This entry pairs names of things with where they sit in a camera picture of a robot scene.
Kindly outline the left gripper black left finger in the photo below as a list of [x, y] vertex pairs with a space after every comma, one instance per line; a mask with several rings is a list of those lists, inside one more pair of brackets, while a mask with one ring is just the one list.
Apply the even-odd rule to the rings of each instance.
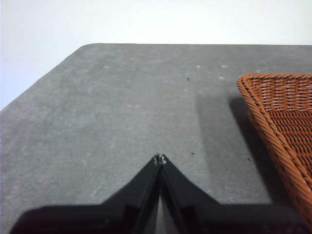
[[152, 234], [160, 172], [155, 155], [124, 187], [101, 204], [45, 206], [24, 212], [12, 234]]

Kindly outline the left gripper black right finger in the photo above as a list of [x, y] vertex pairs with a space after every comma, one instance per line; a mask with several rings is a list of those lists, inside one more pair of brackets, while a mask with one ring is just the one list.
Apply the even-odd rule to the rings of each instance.
[[306, 234], [292, 208], [274, 204], [220, 204], [161, 155], [161, 195], [181, 234]]

